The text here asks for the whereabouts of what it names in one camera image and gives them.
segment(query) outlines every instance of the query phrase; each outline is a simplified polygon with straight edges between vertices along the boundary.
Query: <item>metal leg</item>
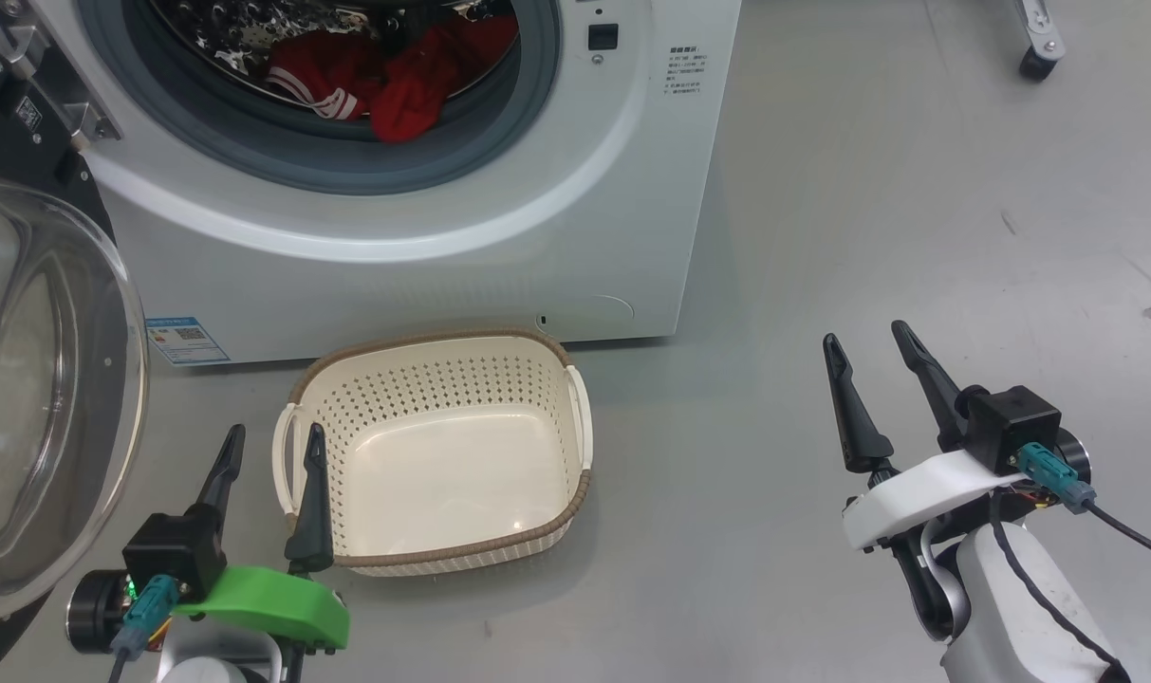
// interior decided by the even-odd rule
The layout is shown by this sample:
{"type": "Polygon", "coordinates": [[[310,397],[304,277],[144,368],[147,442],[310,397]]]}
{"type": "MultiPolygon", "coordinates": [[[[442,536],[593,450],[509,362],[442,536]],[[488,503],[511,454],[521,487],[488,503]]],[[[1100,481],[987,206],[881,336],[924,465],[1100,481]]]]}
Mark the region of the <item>metal leg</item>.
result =
{"type": "Polygon", "coordinates": [[[1065,56],[1065,41],[1057,31],[1055,22],[1047,13],[1046,0],[1013,0],[1013,5],[1022,17],[1030,47],[1022,55],[1019,73],[1030,81],[1043,81],[1055,68],[1057,62],[1065,56]]]}

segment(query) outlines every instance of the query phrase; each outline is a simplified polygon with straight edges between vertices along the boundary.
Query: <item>washing machine door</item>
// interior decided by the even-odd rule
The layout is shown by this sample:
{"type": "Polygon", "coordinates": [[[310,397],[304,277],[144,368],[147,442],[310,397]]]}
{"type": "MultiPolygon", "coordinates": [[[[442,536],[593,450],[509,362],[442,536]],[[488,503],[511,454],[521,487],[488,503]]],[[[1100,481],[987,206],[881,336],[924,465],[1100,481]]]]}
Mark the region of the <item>washing machine door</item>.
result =
{"type": "Polygon", "coordinates": [[[0,53],[0,660],[115,507],[143,328],[71,132],[0,53]]]}

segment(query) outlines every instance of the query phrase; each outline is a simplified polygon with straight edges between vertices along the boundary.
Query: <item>transparent dome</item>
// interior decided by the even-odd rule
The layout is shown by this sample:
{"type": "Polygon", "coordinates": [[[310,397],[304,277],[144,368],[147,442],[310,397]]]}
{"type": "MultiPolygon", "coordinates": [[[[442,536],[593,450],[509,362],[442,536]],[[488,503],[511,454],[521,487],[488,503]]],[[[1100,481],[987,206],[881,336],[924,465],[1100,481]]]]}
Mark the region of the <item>transparent dome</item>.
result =
{"type": "Polygon", "coordinates": [[[0,183],[0,617],[49,591],[115,508],[145,363],[110,238],[67,203],[0,183]]]}

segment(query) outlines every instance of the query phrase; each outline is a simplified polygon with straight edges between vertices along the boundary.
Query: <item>laundry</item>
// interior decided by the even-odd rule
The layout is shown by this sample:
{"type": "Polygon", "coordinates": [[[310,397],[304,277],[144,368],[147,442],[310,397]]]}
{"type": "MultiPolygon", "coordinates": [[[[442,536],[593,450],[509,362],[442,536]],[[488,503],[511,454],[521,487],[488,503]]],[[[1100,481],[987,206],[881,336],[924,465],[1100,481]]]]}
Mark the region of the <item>laundry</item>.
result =
{"type": "Polygon", "coordinates": [[[315,30],[277,43],[267,83],[327,120],[367,115],[383,143],[406,143],[441,119],[450,94],[481,78],[518,33],[513,16],[452,16],[392,58],[367,35],[315,30]]]}

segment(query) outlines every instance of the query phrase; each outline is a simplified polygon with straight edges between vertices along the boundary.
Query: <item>gray floor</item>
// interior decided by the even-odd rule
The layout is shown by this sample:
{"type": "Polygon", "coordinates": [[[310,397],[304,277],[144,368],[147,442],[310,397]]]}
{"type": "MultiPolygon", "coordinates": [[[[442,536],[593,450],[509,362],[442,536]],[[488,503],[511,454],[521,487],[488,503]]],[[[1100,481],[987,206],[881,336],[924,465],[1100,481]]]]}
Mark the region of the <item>gray floor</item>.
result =
{"type": "MultiPolygon", "coordinates": [[[[894,562],[840,532],[862,478],[840,468],[825,332],[897,464],[933,453],[897,317],[960,384],[1055,402],[1100,501],[1151,536],[1151,0],[1055,6],[1069,55],[1030,86],[1005,0],[746,2],[679,334],[576,354],[597,451],[574,528],[485,571],[327,572],[353,647],[307,678],[944,681],[894,562]]],[[[262,458],[300,366],[163,366],[128,495],[73,579],[183,507],[230,423],[250,464],[224,544],[282,562],[262,458]]],[[[1151,555],[1060,509],[1030,528],[1151,681],[1151,555]]],[[[105,680],[60,621],[45,610],[0,681],[105,680]]]]}

